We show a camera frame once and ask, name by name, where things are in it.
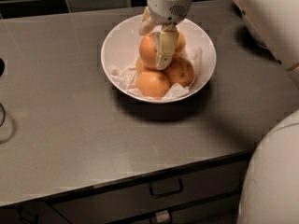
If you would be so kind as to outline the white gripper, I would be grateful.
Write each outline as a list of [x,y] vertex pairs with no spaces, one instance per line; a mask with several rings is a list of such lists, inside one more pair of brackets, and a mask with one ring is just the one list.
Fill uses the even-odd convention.
[[[139,34],[147,35],[159,24],[178,24],[182,22],[190,9],[192,0],[147,0],[139,26]],[[164,70],[172,62],[178,43],[178,29],[166,25],[154,33],[156,57],[155,68]]]

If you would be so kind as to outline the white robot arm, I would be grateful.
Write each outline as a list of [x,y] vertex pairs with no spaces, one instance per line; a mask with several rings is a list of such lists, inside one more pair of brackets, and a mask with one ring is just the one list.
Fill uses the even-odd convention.
[[167,130],[166,155],[192,164],[161,168],[153,178],[195,171],[194,203],[162,211],[167,224],[216,224],[210,215],[239,200],[235,224],[298,224],[298,93],[270,43],[239,0],[196,2],[191,18],[214,38],[218,67],[202,91],[173,104],[144,104],[143,119]]

